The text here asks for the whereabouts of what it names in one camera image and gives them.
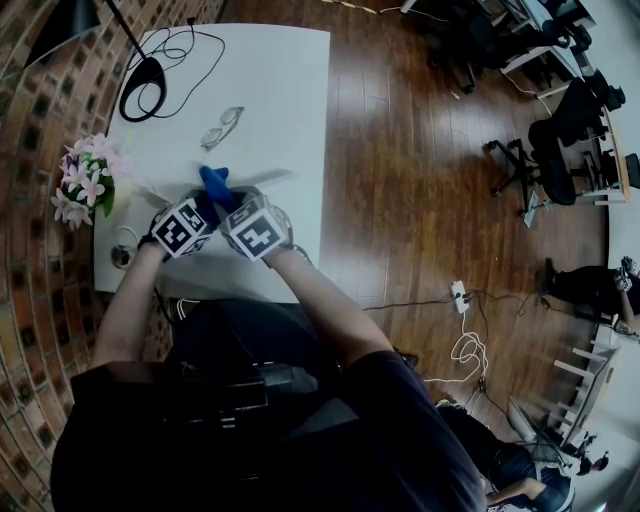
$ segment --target person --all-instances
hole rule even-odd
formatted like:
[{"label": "person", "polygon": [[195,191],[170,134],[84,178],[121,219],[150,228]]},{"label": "person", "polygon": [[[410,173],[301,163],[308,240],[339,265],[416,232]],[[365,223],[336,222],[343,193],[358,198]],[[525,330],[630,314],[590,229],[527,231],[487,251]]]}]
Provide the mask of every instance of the person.
[{"label": "person", "polygon": [[571,304],[587,305],[595,312],[618,314],[632,330],[640,330],[638,265],[628,256],[617,269],[587,266],[571,272],[558,272],[548,258],[539,292]]},{"label": "person", "polygon": [[[156,242],[139,248],[97,333],[94,370],[74,379],[108,363],[140,361],[164,258]],[[327,427],[309,428],[307,419],[316,416],[298,402],[282,415],[288,431],[278,439],[256,428],[253,436],[227,441],[218,439],[219,430],[195,421],[172,430],[166,421],[142,418],[139,411],[149,401],[135,393],[119,395],[108,410],[92,406],[98,398],[76,396],[53,457],[56,511],[86,506],[485,510],[476,467],[436,411],[422,379],[375,322],[296,250],[277,248],[264,261],[299,305],[242,299],[200,303],[176,326],[164,367],[176,378],[185,372],[228,371],[217,347],[233,335],[256,358],[289,358],[286,362],[304,366],[317,378],[324,403],[338,401],[342,416],[325,418]]]},{"label": "person", "polygon": [[[534,461],[521,444],[501,441],[460,405],[443,401],[437,410],[478,471],[497,489],[487,495],[489,506],[513,505],[538,512],[569,509],[574,496],[571,478],[560,468]],[[603,470],[607,462],[596,461],[588,472]]]}]

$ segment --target white table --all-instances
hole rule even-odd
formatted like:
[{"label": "white table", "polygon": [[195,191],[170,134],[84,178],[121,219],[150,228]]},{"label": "white table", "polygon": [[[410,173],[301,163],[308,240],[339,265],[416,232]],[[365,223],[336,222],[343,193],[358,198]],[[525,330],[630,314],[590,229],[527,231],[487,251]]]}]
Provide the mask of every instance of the white table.
[{"label": "white table", "polygon": [[[293,179],[264,192],[288,213],[296,243],[317,264],[330,34],[272,25],[216,24],[196,28],[215,34],[226,43],[226,51],[213,73],[193,92],[182,111],[170,119],[129,123],[116,108],[109,137],[128,146],[138,170],[137,181],[145,184],[146,175],[158,192],[171,201],[189,190],[202,188],[198,175],[202,164],[228,167],[231,186],[250,182],[266,171],[295,173]],[[152,37],[158,42],[163,38],[161,33]],[[176,46],[188,49],[191,35],[185,32],[171,43],[174,41]],[[155,46],[150,41],[145,48]],[[171,113],[180,106],[210,69],[221,47],[211,38],[196,35],[193,52],[179,67],[166,73],[167,98],[159,114]],[[156,56],[163,67],[169,65],[166,57]],[[133,108],[135,97],[137,94],[129,100],[128,111]],[[147,99],[143,96],[143,105]],[[231,106],[245,107],[238,126],[207,153],[200,147],[200,139],[208,129],[219,125],[220,115]],[[117,232],[117,228],[128,226],[142,236],[157,208],[135,194],[126,203],[125,200],[124,206],[120,205],[116,199],[114,212],[107,219],[101,212],[96,214],[94,278],[98,290],[115,291],[124,275],[112,265],[110,252],[118,242],[132,244],[132,237]],[[250,263],[235,253],[219,232],[201,252],[167,262],[158,287],[172,297],[252,297],[296,302],[274,271],[262,262]]]},{"label": "white table", "polygon": [[[551,14],[547,11],[547,8],[542,5],[538,0],[519,0],[523,7],[526,9],[529,14],[529,20],[525,24],[521,24],[518,27],[521,28],[526,24],[533,26],[538,30],[542,30],[542,25],[545,21],[552,20]],[[571,49],[569,48],[560,48],[559,46],[542,46],[538,48],[533,48],[530,52],[521,55],[513,59],[509,64],[503,68],[501,71],[503,73],[509,73],[514,69],[519,68],[525,62],[529,62],[530,60],[539,57],[547,52],[551,52],[560,63],[567,69],[572,76],[578,77],[582,76],[582,71],[580,70],[580,66],[576,61],[576,58],[573,56]]]}]

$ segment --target hair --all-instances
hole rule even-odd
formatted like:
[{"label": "hair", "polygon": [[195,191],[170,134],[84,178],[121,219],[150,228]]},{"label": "hair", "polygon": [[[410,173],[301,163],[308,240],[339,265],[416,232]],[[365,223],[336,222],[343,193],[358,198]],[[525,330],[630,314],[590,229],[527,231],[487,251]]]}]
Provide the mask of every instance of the hair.
[{"label": "hair", "polygon": [[578,476],[588,475],[591,471],[603,471],[609,465],[608,453],[604,452],[604,455],[595,462],[591,462],[587,457],[581,458]]},{"label": "hair", "polygon": [[609,457],[607,457],[607,453],[609,452],[604,452],[604,455],[593,463],[594,466],[596,464],[598,465],[598,468],[597,468],[598,471],[602,471],[604,468],[606,468],[609,465]]},{"label": "hair", "polygon": [[578,471],[578,476],[588,475],[591,472],[591,466],[593,464],[587,457],[582,457],[580,459],[580,471]]}]

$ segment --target black cable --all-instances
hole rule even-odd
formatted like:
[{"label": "black cable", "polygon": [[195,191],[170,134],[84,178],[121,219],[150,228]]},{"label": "black cable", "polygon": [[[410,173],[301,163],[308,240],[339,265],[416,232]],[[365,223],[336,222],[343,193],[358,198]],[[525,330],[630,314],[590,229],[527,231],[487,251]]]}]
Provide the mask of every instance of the black cable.
[{"label": "black cable", "polygon": [[417,301],[417,302],[401,302],[396,304],[387,304],[386,306],[372,306],[370,308],[364,308],[363,311],[397,308],[397,307],[403,307],[403,306],[428,306],[429,304],[449,304],[453,301],[454,299],[451,298],[449,300],[426,300],[426,301]]},{"label": "black cable", "polygon": [[171,325],[171,327],[175,327],[176,326],[175,322],[169,316],[169,313],[167,313],[167,310],[164,307],[164,302],[162,301],[162,295],[160,295],[160,292],[158,291],[158,289],[155,286],[153,287],[153,291],[155,292],[156,298],[158,299],[158,302],[160,303],[160,310],[162,311],[162,314],[167,319],[167,322],[169,322],[169,325]]},{"label": "black cable", "polygon": [[525,306],[526,306],[526,304],[527,304],[527,302],[529,301],[529,299],[530,299],[533,295],[535,295],[535,292],[531,292],[531,293],[529,293],[529,295],[527,295],[527,296],[524,298],[524,300],[522,300],[522,299],[521,299],[520,297],[518,297],[517,295],[509,295],[509,294],[507,294],[507,295],[500,295],[500,296],[496,297],[495,295],[492,295],[492,294],[490,294],[489,292],[486,292],[486,291],[484,291],[484,290],[477,290],[477,289],[476,289],[476,290],[469,290],[469,293],[467,294],[467,295],[470,295],[469,300],[473,299],[473,296],[474,296],[474,295],[477,295],[477,294],[479,294],[479,293],[481,293],[481,294],[483,294],[483,295],[486,295],[486,296],[487,296],[487,297],[489,297],[490,299],[498,300],[498,301],[499,301],[499,300],[504,300],[504,299],[514,299],[514,300],[517,300],[517,301],[520,303],[520,308],[518,309],[518,316],[524,316],[524,314],[527,312],[526,307],[525,307]]},{"label": "black cable", "polygon": [[480,394],[481,394],[481,395],[486,396],[486,397],[487,397],[487,400],[489,400],[489,402],[491,402],[493,405],[495,405],[495,406],[500,410],[500,412],[501,412],[502,414],[504,414],[504,417],[505,417],[505,418],[507,418],[507,421],[509,421],[509,416],[508,416],[508,415],[507,415],[507,413],[504,411],[504,409],[503,409],[502,407],[500,407],[497,403],[495,403],[495,402],[491,399],[491,397],[490,397],[489,395],[487,395],[487,392],[486,392],[486,391],[482,391]]},{"label": "black cable", "polygon": [[[220,59],[222,58],[222,56],[224,55],[224,52],[226,50],[226,44],[224,42],[224,40],[218,36],[214,36],[213,34],[207,34],[206,32],[201,32],[199,30],[194,30],[193,29],[193,24],[190,23],[189,24],[189,29],[187,30],[180,30],[179,32],[175,32],[175,33],[171,33],[171,30],[169,28],[160,28],[157,29],[155,32],[153,32],[153,34],[151,34],[147,39],[145,39],[145,41],[143,41],[143,43],[140,45],[142,48],[144,48],[144,45],[151,40],[151,38],[156,35],[158,32],[160,32],[161,30],[166,30],[169,35],[167,35],[167,37],[164,39],[164,41],[162,41],[161,43],[159,43],[152,51],[148,52],[146,55],[147,57],[150,57],[151,55],[154,55],[156,53],[162,53],[166,58],[171,59],[171,60],[178,60],[179,62],[176,62],[175,64],[172,64],[171,66],[164,68],[162,70],[162,73],[165,73],[167,71],[169,71],[172,68],[175,68],[176,66],[179,66],[180,64],[182,64],[185,59],[188,57],[188,55],[191,53],[191,51],[193,50],[193,47],[195,46],[195,39],[196,39],[196,34],[200,34],[203,36],[207,36],[210,37],[211,39],[215,39],[217,41],[220,41],[222,43],[222,51],[220,52],[220,55],[218,55],[218,58],[215,60],[215,62],[213,63],[213,66],[211,66],[211,69],[209,69],[209,71],[207,72],[206,75],[204,75],[199,81],[198,83],[196,83],[196,85],[194,85],[191,90],[189,91],[189,93],[187,94],[186,98],[184,99],[184,101],[182,102],[182,104],[178,107],[178,109],[171,113],[171,114],[154,114],[152,117],[155,117],[157,119],[168,119],[170,117],[175,116],[176,114],[178,114],[178,112],[180,112],[182,110],[182,108],[186,105],[187,101],[189,100],[189,97],[193,94],[193,92],[198,88],[198,86],[204,82],[209,75],[211,75],[211,73],[213,73],[213,70],[216,68],[216,66],[218,65],[218,62],[220,62]],[[188,50],[185,50],[183,48],[167,48],[167,42],[176,37],[177,35],[180,34],[184,34],[185,32],[191,32],[191,46],[189,47]],[[169,52],[180,52],[179,55],[177,56],[172,56]],[[130,63],[129,66],[127,67],[127,71],[132,70],[133,68],[135,68],[140,62],[142,62],[142,58],[140,57],[135,63]],[[142,98],[142,94],[144,93],[145,89],[147,88],[147,86],[150,84],[151,82],[147,82],[146,84],[144,84],[142,86],[142,88],[140,89],[140,92],[138,93],[138,108],[144,112],[145,114],[148,114],[149,112],[147,110],[145,110],[140,101]]]}]

